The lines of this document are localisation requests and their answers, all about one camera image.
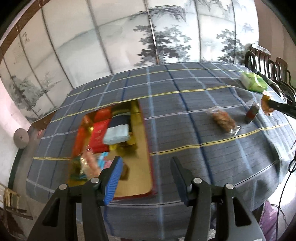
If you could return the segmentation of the orange snack bag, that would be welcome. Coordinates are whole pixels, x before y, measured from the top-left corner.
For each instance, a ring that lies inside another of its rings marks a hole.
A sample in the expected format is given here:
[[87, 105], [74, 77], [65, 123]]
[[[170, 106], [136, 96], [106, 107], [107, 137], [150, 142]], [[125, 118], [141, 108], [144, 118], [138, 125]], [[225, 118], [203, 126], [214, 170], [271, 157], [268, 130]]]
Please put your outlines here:
[[274, 112], [274, 108], [271, 108], [268, 104], [270, 100], [269, 92], [264, 90], [261, 98], [261, 109], [265, 115], [271, 115], [271, 113]]

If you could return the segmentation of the teal small snack wrapper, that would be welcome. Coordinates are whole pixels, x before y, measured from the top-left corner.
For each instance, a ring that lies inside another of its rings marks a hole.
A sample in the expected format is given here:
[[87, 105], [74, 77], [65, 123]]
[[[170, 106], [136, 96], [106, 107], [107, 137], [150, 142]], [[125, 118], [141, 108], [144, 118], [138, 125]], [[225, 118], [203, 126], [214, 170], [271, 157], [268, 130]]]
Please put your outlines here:
[[108, 152], [103, 152], [101, 153], [98, 158], [97, 158], [97, 164], [99, 166], [100, 169], [104, 168], [105, 165], [105, 158], [108, 156]]

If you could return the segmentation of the grey plaid tablecloth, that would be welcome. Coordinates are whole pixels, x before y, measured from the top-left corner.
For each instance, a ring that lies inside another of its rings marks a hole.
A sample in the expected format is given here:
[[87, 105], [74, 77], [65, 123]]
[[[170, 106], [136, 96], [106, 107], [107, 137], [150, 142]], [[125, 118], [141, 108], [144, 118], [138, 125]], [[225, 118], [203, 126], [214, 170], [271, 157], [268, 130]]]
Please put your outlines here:
[[[170, 159], [206, 182], [232, 183], [251, 210], [259, 208], [287, 173], [295, 147], [295, 122], [282, 113], [244, 117], [260, 94], [239, 77], [243, 66], [175, 63], [139, 68], [73, 89], [50, 121], [33, 157], [27, 195], [47, 202], [68, 177], [67, 167], [83, 116], [93, 110], [137, 99], [142, 106], [156, 193], [111, 203], [104, 212], [107, 231], [117, 237], [164, 240], [186, 233], [191, 209], [181, 202]], [[236, 121], [235, 136], [206, 113], [220, 106]]]

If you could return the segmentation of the painted folding screen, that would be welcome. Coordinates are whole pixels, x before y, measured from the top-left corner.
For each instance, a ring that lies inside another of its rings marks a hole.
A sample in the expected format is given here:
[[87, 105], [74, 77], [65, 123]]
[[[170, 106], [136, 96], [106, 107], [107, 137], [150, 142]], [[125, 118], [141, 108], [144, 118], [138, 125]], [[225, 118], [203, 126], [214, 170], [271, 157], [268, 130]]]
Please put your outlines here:
[[254, 1], [34, 1], [1, 43], [1, 81], [30, 122], [70, 90], [143, 66], [240, 63]]

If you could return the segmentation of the green tissue pack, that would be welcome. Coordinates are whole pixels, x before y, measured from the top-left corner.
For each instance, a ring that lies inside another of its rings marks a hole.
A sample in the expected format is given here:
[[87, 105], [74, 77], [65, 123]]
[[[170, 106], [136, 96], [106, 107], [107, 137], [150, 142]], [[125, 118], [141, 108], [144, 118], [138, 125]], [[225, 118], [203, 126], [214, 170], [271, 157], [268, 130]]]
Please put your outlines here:
[[240, 81], [247, 90], [253, 92], [262, 93], [268, 88], [263, 78], [253, 72], [243, 71], [240, 75]]

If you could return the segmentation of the dark wooden chair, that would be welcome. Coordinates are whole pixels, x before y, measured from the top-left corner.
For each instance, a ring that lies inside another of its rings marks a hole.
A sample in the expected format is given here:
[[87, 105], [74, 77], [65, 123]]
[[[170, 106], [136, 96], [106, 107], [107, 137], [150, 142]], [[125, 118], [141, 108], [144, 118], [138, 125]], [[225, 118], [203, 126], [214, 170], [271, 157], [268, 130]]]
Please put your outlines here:
[[263, 80], [288, 104], [295, 106], [295, 89], [281, 78], [280, 64], [271, 60], [271, 53], [257, 44], [246, 48], [245, 66]]

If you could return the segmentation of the navy and pale blue pack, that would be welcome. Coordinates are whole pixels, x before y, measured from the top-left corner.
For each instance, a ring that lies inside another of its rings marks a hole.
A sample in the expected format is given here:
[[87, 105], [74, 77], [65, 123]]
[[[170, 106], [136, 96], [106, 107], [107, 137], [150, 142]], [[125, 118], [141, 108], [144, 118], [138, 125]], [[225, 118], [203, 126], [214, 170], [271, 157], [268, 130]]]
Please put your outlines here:
[[130, 115], [114, 116], [103, 137], [103, 143], [106, 145], [114, 145], [126, 142], [130, 139]]

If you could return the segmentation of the pink white patterned pack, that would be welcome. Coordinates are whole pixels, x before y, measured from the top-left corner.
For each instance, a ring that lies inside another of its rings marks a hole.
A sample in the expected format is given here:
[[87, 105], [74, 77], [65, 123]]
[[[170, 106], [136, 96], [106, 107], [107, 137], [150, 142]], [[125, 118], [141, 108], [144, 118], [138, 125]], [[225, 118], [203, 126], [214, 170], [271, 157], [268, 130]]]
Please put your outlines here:
[[104, 161], [104, 163], [103, 163], [103, 169], [109, 168], [111, 166], [111, 164], [112, 164], [112, 160], [106, 160], [106, 161]]

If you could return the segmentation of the clear bag orange puffs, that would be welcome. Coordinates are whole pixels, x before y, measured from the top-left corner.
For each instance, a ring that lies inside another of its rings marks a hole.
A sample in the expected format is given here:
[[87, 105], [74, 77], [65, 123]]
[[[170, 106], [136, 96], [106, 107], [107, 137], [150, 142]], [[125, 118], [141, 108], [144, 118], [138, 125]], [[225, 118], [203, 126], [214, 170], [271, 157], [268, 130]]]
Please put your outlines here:
[[80, 163], [81, 163], [81, 170], [86, 175], [86, 178], [92, 179], [96, 178], [100, 175], [101, 169], [98, 165], [97, 158], [95, 154], [93, 154], [92, 149], [86, 149], [81, 157], [80, 157]]

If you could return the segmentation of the clear bag fried dough twists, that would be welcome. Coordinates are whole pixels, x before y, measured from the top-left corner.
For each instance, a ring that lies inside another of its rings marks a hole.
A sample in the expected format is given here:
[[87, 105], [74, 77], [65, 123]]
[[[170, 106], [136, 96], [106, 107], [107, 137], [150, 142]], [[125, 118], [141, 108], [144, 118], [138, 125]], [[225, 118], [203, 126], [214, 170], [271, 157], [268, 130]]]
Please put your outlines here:
[[213, 121], [222, 129], [224, 132], [231, 136], [237, 135], [240, 130], [240, 126], [237, 125], [236, 121], [220, 106], [214, 106], [206, 110], [206, 113], [211, 116]]

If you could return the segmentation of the red gold-lettered snack pack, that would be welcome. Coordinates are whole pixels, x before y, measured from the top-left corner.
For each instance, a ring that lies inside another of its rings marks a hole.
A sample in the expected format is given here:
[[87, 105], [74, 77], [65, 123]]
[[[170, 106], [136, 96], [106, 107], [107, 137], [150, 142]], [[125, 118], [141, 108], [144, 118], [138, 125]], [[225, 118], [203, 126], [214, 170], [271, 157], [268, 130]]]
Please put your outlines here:
[[109, 151], [109, 146], [103, 143], [103, 138], [109, 126], [110, 119], [102, 120], [93, 124], [93, 131], [89, 141], [89, 147], [93, 153], [103, 153]]

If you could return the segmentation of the red toffee tin gold interior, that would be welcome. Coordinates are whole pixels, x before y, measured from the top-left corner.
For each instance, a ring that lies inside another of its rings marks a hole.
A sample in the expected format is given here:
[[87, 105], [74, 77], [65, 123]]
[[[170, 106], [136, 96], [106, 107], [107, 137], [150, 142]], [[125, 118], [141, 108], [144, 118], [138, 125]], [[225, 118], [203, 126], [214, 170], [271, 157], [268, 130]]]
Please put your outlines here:
[[[129, 134], [130, 139], [126, 142], [108, 145], [108, 156], [105, 160], [112, 160], [120, 156], [123, 160], [123, 171], [115, 192], [115, 199], [128, 199], [147, 197], [156, 193], [152, 161], [149, 156], [147, 132], [144, 124], [144, 115], [139, 101], [130, 100], [112, 104], [104, 108], [92, 111], [83, 116], [75, 142], [72, 148], [71, 160], [81, 156], [89, 147], [93, 124], [99, 121], [112, 119], [116, 115], [130, 115]], [[87, 180], [75, 181], [70, 178], [69, 186], [78, 186]]]

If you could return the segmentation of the folded wooden chair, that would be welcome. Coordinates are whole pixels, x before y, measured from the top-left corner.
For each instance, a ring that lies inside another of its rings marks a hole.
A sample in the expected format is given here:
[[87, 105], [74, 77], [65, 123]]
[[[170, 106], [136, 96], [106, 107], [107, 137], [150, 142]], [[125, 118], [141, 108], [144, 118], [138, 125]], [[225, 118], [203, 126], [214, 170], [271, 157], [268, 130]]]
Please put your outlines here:
[[20, 206], [21, 195], [1, 184], [1, 222], [13, 238], [26, 240], [26, 236], [15, 221], [14, 216], [33, 220], [27, 209]]

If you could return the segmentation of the silver red foil snack pack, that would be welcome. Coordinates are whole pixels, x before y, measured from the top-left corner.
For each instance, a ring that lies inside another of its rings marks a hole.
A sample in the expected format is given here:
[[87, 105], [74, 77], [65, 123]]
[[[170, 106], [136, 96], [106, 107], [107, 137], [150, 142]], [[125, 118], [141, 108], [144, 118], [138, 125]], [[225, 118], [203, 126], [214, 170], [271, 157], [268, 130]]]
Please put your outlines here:
[[254, 102], [251, 105], [251, 107], [248, 109], [248, 111], [247, 111], [247, 113], [245, 115], [245, 118], [244, 118], [245, 123], [247, 123], [247, 124], [251, 123], [255, 119], [256, 115], [259, 112], [259, 110], [260, 110], [259, 103]]

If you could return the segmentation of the round grey stone disc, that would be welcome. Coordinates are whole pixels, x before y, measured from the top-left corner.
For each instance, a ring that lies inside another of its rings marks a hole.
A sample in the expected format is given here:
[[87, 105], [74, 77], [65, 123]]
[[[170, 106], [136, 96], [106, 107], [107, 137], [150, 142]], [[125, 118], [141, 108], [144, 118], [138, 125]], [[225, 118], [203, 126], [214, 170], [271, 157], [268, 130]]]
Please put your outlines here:
[[28, 132], [23, 128], [17, 129], [13, 136], [14, 144], [19, 149], [26, 148], [29, 143], [29, 139]]

